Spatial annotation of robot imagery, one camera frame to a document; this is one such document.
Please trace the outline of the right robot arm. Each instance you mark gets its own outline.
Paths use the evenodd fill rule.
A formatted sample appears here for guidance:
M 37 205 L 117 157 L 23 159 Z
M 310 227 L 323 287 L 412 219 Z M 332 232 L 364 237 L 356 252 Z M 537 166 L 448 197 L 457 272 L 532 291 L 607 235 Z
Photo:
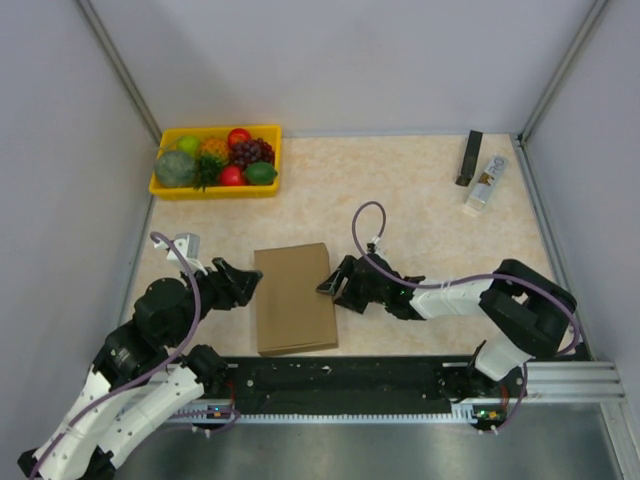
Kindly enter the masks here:
M 489 318 L 498 335 L 482 342 L 465 366 L 439 379 L 443 396 L 456 402 L 490 395 L 528 361 L 554 357 L 577 307 L 571 293 L 515 259 L 490 274 L 429 288 L 425 277 L 402 277 L 375 253 L 348 255 L 316 290 L 348 310 L 363 313 L 375 303 L 405 321 Z

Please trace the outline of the brown cardboard box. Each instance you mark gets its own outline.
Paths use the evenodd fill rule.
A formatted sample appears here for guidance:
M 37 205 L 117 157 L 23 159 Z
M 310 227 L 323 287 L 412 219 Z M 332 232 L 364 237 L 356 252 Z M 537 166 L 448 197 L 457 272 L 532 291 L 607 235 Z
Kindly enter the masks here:
M 316 291 L 330 275 L 325 244 L 256 250 L 263 273 L 255 293 L 257 352 L 281 356 L 338 347 L 332 299 Z

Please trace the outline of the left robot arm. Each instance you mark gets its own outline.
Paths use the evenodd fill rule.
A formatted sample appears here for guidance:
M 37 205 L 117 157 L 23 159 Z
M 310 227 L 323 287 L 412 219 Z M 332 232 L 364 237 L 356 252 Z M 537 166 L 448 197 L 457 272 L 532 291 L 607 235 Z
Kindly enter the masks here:
M 52 437 L 18 459 L 31 479 L 111 479 L 177 410 L 226 387 L 227 364 L 209 346 L 178 352 L 212 310 L 244 307 L 263 275 L 222 258 L 210 268 L 154 281 L 128 322 L 105 339 L 77 400 Z

